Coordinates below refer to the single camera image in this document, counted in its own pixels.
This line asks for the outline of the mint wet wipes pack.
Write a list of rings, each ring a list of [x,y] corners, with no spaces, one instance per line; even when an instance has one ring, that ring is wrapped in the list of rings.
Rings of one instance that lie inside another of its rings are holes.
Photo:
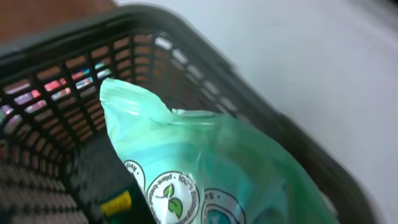
[[[149,90],[105,79],[111,144],[157,223],[336,223],[304,168],[226,114],[169,109]]]

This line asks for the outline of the green snack multipack bag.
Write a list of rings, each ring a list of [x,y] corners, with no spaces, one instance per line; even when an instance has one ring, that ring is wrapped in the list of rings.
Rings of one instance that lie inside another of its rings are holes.
[[[133,190],[103,202],[100,210],[109,224],[155,224],[143,195]]]

